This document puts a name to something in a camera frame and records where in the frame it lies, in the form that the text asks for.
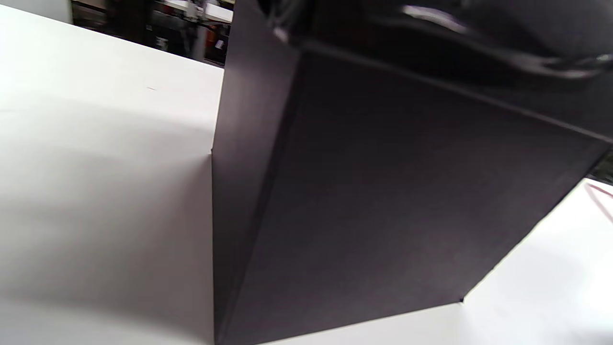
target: red cable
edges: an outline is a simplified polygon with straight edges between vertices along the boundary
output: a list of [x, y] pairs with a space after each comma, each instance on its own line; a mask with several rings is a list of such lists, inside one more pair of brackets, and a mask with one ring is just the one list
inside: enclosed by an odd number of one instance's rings
[[609, 211], [606, 209], [606, 207], [604, 207], [604, 205], [600, 202], [600, 200], [598, 200], [598, 198], [596, 197], [596, 194], [594, 194], [594, 191], [592, 189], [595, 189], [612, 199], [613, 199], [613, 194], [593, 184], [589, 184], [589, 183], [585, 184], [585, 190], [587, 191], [587, 194], [590, 196], [590, 199], [592, 199], [592, 201], [596, 204], [596, 206], [598, 206], [600, 211], [602, 211], [602, 213], [609, 219], [609, 221], [613, 223], [613, 215], [611, 215]]

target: white surface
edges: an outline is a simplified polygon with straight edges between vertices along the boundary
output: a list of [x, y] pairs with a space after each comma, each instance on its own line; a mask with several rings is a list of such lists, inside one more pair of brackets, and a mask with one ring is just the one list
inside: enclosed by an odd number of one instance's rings
[[0, 344], [212, 337], [223, 70], [0, 6]]
[[[0, 29], [0, 344], [212, 345], [222, 70], [5, 7]], [[465, 304], [278, 344], [612, 344], [612, 266], [579, 186]]]
[[0, 5], [72, 23], [70, 0], [0, 0]]

